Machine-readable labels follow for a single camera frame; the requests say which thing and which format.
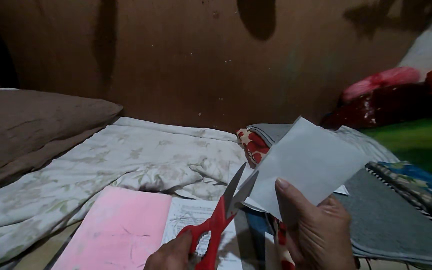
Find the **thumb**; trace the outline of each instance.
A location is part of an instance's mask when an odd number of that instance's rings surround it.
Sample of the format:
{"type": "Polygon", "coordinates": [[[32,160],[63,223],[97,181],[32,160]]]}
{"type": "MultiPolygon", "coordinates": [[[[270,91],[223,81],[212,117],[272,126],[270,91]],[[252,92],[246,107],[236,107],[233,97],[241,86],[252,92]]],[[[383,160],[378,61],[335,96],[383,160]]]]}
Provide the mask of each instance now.
{"type": "Polygon", "coordinates": [[[181,254],[182,256],[189,255],[191,243],[193,241],[193,235],[191,234],[191,230],[187,230],[179,237],[176,237],[173,241],[174,245],[172,246],[172,250],[175,253],[181,254]]]}
{"type": "Polygon", "coordinates": [[[276,179],[274,186],[276,188],[276,193],[291,204],[288,205],[288,207],[291,207],[292,209],[288,209],[288,211],[293,213],[296,211],[297,215],[301,218],[309,217],[311,214],[315,213],[316,206],[309,202],[301,191],[291,185],[288,181],[278,178],[276,179]]]}

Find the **red scissors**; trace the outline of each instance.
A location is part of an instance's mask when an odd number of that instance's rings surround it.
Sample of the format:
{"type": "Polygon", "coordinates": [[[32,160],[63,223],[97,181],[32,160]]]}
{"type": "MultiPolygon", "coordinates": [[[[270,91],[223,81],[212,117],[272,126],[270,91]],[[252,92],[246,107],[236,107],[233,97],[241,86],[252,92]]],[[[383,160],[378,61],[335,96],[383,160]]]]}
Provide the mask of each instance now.
{"type": "Polygon", "coordinates": [[[243,183],[236,195],[234,195],[236,187],[241,179],[241,175],[243,175],[244,167],[246,167],[246,163],[241,166],[233,179],[231,179],[231,182],[227,185],[224,194],[219,198],[211,218],[208,218],[205,222],[197,226],[188,225],[177,235],[180,236],[185,231],[191,230],[192,243],[189,253],[193,254],[196,251],[196,246],[198,245],[200,237],[206,232],[211,232],[211,238],[209,239],[206,254],[203,256],[202,260],[196,264],[196,267],[194,268],[195,270],[214,270],[216,267],[216,255],[218,253],[219,242],[221,241],[221,234],[228,224],[230,224],[231,220],[233,220],[241,203],[251,193],[251,190],[255,185],[256,177],[258,177],[258,171],[253,173],[249,179],[243,183]]]}

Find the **bed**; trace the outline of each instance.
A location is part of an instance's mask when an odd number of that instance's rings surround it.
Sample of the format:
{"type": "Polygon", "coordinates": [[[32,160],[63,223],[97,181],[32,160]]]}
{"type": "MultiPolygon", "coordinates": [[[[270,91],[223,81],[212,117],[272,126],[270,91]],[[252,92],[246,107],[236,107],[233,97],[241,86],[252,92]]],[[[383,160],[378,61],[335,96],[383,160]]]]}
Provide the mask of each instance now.
{"type": "Polygon", "coordinates": [[[245,161],[235,134],[120,117],[0,188],[0,264],[81,221],[108,185],[217,200],[245,161]]]}

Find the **scissor handle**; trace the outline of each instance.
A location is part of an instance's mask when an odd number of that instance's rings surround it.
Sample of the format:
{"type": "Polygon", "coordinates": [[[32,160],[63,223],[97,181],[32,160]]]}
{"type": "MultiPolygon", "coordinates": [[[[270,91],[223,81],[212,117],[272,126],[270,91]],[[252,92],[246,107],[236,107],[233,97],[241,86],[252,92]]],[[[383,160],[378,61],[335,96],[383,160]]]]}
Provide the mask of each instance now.
{"type": "Polygon", "coordinates": [[[221,234],[224,229],[233,220],[234,215],[226,219],[224,197],[219,198],[219,201],[214,209],[211,218],[208,218],[205,222],[200,225],[188,225],[184,227],[177,236],[180,236],[187,230],[191,230],[192,240],[190,254],[193,254],[198,246],[199,238],[205,232],[211,232],[211,238],[209,239],[209,245],[206,253],[202,260],[196,264],[195,270],[214,270],[216,267],[216,256],[218,254],[219,243],[221,242],[221,234]]]}
{"type": "Polygon", "coordinates": [[[189,249],[189,254],[193,254],[196,251],[196,247],[198,246],[199,238],[205,233],[211,230],[211,218],[206,219],[205,222],[199,224],[199,225],[188,225],[184,227],[176,237],[179,237],[183,233],[185,233],[188,230],[191,230],[192,240],[191,240],[191,248],[189,249]]]}

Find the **pink plastic bag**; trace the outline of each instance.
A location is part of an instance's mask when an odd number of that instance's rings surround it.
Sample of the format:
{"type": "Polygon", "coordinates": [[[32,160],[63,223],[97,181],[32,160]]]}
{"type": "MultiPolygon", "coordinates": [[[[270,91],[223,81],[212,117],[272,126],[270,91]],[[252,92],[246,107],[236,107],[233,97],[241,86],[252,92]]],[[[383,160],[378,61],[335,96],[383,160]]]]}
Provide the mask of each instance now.
{"type": "Polygon", "coordinates": [[[364,78],[343,91],[341,100],[349,103],[353,99],[371,93],[381,87],[412,84],[420,80],[420,72],[412,67],[397,67],[383,72],[373,74],[364,78]]]}

